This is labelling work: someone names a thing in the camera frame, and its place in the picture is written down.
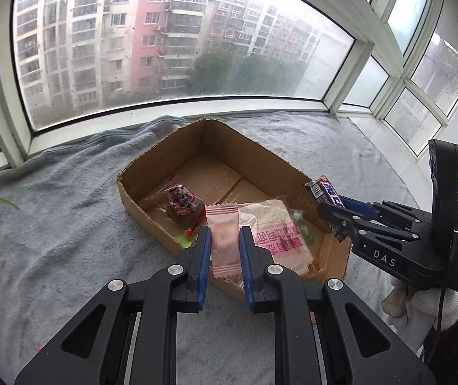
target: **cardboard box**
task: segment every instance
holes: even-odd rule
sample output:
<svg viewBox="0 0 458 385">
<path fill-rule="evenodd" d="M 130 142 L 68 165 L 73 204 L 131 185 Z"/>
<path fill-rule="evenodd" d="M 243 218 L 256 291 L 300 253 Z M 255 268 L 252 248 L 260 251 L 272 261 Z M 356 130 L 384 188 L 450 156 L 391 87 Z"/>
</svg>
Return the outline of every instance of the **cardboard box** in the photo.
<svg viewBox="0 0 458 385">
<path fill-rule="evenodd" d="M 216 120 L 199 120 L 181 127 L 133 160 L 118 176 L 117 186 L 125 209 L 174 255 L 183 248 L 173 238 L 183 233 L 158 209 L 143 210 L 143 199 L 158 192 L 170 176 L 184 184 L 205 204 L 259 202 L 286 195 L 288 206 L 304 210 L 315 240 L 309 250 L 319 270 L 309 280 L 342 279 L 350 253 L 350 239 L 339 243 L 304 184 L 310 178 L 255 141 Z M 234 283 L 211 281 L 231 297 L 244 300 Z"/>
</svg>

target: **transparent plastic packet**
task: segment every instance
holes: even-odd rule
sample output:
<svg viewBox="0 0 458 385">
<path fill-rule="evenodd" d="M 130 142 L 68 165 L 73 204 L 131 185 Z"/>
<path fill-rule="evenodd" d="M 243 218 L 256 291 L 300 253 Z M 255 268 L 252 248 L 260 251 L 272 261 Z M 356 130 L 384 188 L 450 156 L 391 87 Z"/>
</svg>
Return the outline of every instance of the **transparent plastic packet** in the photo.
<svg viewBox="0 0 458 385">
<path fill-rule="evenodd" d="M 259 203 L 238 204 L 240 227 L 250 226 L 256 246 L 265 247 L 275 263 L 302 277 L 318 271 L 308 248 L 314 237 L 303 220 L 303 211 L 287 207 L 284 196 Z"/>
<path fill-rule="evenodd" d="M 184 232 L 175 238 L 183 248 L 191 246 L 192 242 L 189 242 L 188 239 L 193 241 L 194 234 L 206 216 L 204 201 L 180 183 L 177 175 L 172 175 L 158 192 L 144 198 L 140 206 L 144 210 L 160 209 L 181 227 Z"/>
</svg>

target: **metal screw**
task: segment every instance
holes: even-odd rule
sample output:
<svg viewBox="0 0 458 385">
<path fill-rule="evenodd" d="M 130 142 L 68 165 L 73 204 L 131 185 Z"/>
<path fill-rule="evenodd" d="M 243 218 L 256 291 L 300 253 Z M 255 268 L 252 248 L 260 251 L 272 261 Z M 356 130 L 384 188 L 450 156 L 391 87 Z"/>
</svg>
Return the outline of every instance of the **metal screw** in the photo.
<svg viewBox="0 0 458 385">
<path fill-rule="evenodd" d="M 338 279 L 338 278 L 332 278 L 330 280 L 327 281 L 327 286 L 330 288 L 330 289 L 333 289 L 335 291 L 338 291 L 340 290 L 341 288 L 343 288 L 343 282 Z"/>
<path fill-rule="evenodd" d="M 168 273 L 171 275 L 180 275 L 184 271 L 184 268 L 180 265 L 172 265 L 168 268 Z"/>
<path fill-rule="evenodd" d="M 109 284 L 108 284 L 108 288 L 112 291 L 118 291 L 120 289 L 122 289 L 122 287 L 124 286 L 124 282 L 119 280 L 119 279 L 113 279 Z"/>
<path fill-rule="evenodd" d="M 281 265 L 270 265 L 270 266 L 268 266 L 267 270 L 272 275 L 282 274 L 282 266 Z"/>
</svg>

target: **plastic bag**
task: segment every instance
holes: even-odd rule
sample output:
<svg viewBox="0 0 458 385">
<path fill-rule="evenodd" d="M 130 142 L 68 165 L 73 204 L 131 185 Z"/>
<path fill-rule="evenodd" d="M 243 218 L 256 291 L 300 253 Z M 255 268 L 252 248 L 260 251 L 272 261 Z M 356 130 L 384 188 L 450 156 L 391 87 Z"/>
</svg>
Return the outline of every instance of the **plastic bag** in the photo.
<svg viewBox="0 0 458 385">
<path fill-rule="evenodd" d="M 313 256 L 283 200 L 240 204 L 238 211 L 240 227 L 250 226 L 256 246 L 268 249 L 275 263 L 300 276 L 313 271 L 316 267 Z"/>
</svg>

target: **pink candy packet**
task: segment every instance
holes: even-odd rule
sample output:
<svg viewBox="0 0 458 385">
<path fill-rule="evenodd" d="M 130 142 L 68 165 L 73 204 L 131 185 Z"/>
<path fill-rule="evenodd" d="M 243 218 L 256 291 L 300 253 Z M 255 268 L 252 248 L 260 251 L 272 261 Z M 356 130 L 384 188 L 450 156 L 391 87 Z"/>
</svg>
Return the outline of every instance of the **pink candy packet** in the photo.
<svg viewBox="0 0 458 385">
<path fill-rule="evenodd" d="M 206 218 L 211 229 L 214 277 L 223 278 L 241 274 L 238 206 L 236 204 L 208 205 Z"/>
</svg>

